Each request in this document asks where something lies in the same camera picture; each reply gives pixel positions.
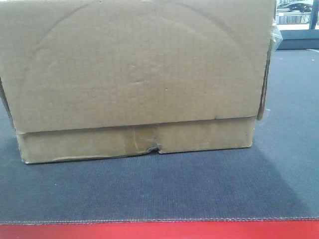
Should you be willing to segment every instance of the cardboard box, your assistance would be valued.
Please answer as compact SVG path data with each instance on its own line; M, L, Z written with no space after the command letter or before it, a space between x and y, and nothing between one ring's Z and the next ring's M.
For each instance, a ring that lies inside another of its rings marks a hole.
M0 2L1 91L23 160L249 147L274 8L273 0Z

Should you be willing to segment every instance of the gray mat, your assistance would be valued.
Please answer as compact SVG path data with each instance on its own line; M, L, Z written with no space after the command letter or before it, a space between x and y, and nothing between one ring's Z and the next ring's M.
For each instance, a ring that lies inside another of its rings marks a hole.
M319 53L278 51L248 149L25 165L0 107L0 223L319 218Z

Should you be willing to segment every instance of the car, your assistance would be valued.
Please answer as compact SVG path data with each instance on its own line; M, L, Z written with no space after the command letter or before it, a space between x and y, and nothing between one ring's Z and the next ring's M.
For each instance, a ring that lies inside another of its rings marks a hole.
M277 4L277 12L311 12L313 9L313 0L300 0L290 3Z

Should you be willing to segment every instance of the red surface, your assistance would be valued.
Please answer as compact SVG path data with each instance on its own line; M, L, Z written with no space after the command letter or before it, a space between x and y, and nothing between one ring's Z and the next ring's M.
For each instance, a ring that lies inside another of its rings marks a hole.
M0 239L319 239L319 221L17 224Z

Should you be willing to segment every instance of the box lid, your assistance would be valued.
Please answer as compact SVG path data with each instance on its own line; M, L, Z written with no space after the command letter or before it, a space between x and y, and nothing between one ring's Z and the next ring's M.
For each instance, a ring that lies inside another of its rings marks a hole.
M0 2L20 133L256 116L274 1Z

